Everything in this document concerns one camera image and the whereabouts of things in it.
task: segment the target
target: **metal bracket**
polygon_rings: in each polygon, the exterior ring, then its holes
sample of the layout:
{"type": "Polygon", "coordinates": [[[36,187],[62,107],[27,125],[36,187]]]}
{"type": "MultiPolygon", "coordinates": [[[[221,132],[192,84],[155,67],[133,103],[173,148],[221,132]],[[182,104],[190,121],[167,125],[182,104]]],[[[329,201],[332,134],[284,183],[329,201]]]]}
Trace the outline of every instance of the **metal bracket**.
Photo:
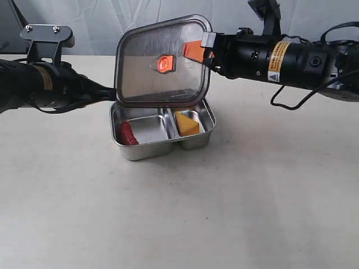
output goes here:
{"type": "Polygon", "coordinates": [[[27,63],[50,58],[51,65],[60,66],[62,47],[72,48],[75,45],[75,37],[68,26],[30,24],[25,26],[20,36],[31,42],[27,63]]]}
{"type": "Polygon", "coordinates": [[[280,5],[277,0],[248,0],[249,6],[264,21],[263,35],[273,35],[280,38],[280,5]]]}

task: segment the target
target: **orange tab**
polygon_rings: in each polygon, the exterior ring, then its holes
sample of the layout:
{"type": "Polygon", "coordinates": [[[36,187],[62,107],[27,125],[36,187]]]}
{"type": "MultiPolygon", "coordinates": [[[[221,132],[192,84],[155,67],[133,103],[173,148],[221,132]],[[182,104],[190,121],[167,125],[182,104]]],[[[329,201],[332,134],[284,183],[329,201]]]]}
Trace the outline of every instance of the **orange tab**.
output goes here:
{"type": "Polygon", "coordinates": [[[174,56],[173,55],[164,55],[158,60],[158,72],[166,73],[174,71],[174,56]]]}
{"type": "Polygon", "coordinates": [[[183,46],[183,56],[186,58],[203,63],[205,48],[201,47],[202,40],[186,42],[183,46]]]}

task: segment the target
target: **black cylinder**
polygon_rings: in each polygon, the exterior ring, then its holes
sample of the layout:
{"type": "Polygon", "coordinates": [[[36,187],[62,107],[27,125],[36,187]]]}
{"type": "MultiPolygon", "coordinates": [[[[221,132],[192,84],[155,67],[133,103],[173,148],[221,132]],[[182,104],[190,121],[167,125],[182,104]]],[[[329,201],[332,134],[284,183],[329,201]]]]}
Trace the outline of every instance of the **black cylinder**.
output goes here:
{"type": "Polygon", "coordinates": [[[224,55],[227,78],[247,78],[312,90],[323,82],[328,53],[321,46],[271,41],[246,35],[224,55]],[[270,66],[276,62],[276,72],[270,66]]]}

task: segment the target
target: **yellow cheese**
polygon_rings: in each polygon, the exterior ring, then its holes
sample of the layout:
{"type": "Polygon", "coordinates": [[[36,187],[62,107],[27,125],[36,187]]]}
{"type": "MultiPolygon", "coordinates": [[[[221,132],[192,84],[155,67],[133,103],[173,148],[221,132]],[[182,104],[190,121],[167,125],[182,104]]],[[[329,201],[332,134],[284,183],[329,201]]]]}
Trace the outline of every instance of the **yellow cheese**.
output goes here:
{"type": "Polygon", "coordinates": [[[180,112],[176,112],[176,120],[181,136],[191,136],[200,133],[200,125],[180,112]]]}

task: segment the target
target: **white wall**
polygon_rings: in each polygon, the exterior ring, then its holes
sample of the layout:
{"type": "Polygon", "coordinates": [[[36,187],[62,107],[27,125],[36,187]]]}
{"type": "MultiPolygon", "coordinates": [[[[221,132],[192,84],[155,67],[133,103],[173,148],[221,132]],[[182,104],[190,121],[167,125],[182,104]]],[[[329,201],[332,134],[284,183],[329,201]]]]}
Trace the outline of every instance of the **white wall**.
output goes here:
{"type": "MultiPolygon", "coordinates": [[[[262,22],[246,0],[15,0],[30,23],[72,27],[76,45],[71,54],[113,55],[122,33],[128,29],[170,18],[199,13],[214,31],[234,33],[250,27],[256,34],[262,22]]],[[[279,0],[282,30],[318,40],[328,28],[359,21],[358,0],[279,0]]],[[[358,39],[355,29],[339,30],[330,37],[358,39]]]]}

